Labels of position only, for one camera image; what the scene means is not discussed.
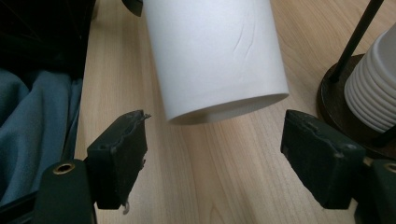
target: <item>blue fabric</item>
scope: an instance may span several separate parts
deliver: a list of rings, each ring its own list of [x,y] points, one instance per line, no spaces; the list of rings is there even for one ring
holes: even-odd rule
[[[0,205],[38,190],[43,171],[74,155],[82,80],[0,69]]]

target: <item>light wood surface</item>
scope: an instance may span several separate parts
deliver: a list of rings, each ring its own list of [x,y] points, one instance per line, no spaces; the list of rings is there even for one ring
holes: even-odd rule
[[[316,115],[316,93],[337,62],[368,0],[272,0],[290,96],[221,122],[166,122],[145,17],[121,0],[97,0],[78,126],[76,158],[119,115],[144,109],[148,153],[130,212],[97,211],[99,223],[354,223],[324,210],[280,153],[286,109]],[[385,1],[356,53],[396,22]]]

